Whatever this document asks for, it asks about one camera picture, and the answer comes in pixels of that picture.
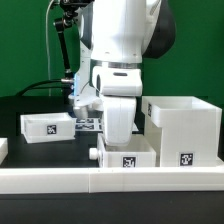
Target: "white box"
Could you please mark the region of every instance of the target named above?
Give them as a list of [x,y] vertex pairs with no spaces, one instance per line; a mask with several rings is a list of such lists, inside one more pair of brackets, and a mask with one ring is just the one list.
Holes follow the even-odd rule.
[[67,113],[22,115],[21,133],[28,143],[74,139],[75,119]]
[[143,97],[145,137],[162,167],[216,165],[221,109],[195,97]]
[[107,146],[98,134],[98,160],[100,167],[154,167],[156,152],[143,135],[132,135],[127,146]]

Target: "green wall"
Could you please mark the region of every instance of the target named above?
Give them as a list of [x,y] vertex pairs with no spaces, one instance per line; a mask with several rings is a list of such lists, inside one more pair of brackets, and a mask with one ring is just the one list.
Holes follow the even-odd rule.
[[[45,12],[48,0],[11,0],[0,6],[0,96],[47,79]],[[194,95],[224,106],[224,1],[169,0],[177,35],[162,58],[144,60],[144,95]],[[61,15],[51,11],[50,21]],[[66,31],[72,68],[79,66],[78,34]],[[63,76],[50,25],[52,78]]]

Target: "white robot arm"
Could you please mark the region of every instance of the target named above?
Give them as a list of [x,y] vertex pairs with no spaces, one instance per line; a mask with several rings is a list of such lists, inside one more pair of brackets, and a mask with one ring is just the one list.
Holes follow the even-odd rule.
[[142,55],[159,17],[161,0],[95,0],[92,24],[92,83],[104,108],[107,145],[126,146],[132,134],[136,97],[142,95]]
[[[163,55],[174,42],[175,25],[167,0],[61,0],[64,8],[82,2],[88,4],[79,11],[80,40],[91,54],[90,85],[103,104],[105,142],[125,146],[132,134],[136,97],[142,95],[142,56]],[[89,95],[82,98],[79,93],[75,108],[93,103],[96,98]]]

